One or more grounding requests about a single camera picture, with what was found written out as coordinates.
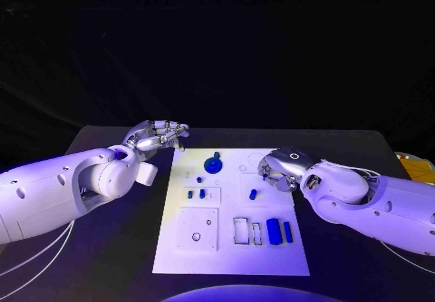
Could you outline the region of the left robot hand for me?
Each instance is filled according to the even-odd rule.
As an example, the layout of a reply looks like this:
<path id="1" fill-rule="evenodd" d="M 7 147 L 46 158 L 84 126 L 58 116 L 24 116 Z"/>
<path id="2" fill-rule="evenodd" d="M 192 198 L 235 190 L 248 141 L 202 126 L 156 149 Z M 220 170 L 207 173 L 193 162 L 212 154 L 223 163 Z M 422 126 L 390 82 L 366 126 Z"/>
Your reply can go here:
<path id="1" fill-rule="evenodd" d="M 161 148 L 183 152 L 180 137 L 189 137 L 189 125 L 170 120 L 145 120 L 128 130 L 122 144 L 143 152 Z"/>

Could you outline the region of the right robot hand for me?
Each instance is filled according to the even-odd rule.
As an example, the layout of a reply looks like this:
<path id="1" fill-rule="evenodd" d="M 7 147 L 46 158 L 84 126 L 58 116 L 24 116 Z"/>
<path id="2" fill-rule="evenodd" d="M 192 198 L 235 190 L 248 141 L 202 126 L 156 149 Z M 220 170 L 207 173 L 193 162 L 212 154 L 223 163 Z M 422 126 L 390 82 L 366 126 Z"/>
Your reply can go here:
<path id="1" fill-rule="evenodd" d="M 281 192 L 291 193 L 300 188 L 302 177 L 321 159 L 298 148 L 282 147 L 272 150 L 258 164 L 258 175 Z"/>

